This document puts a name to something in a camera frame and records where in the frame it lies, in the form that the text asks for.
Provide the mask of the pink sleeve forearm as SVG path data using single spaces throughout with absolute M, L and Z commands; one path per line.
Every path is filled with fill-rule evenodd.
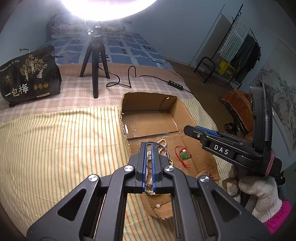
M 283 201 L 280 210 L 264 225 L 268 228 L 271 234 L 274 234 L 287 219 L 292 210 L 292 206 L 289 201 Z

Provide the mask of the right gloved hand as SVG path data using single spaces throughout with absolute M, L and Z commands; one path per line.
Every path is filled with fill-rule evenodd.
M 242 192 L 256 196 L 257 201 L 251 213 L 262 223 L 269 221 L 281 208 L 282 200 L 278 197 L 276 182 L 272 177 L 245 176 L 239 179 L 237 168 L 232 165 L 228 178 L 222 184 L 226 192 L 239 203 Z

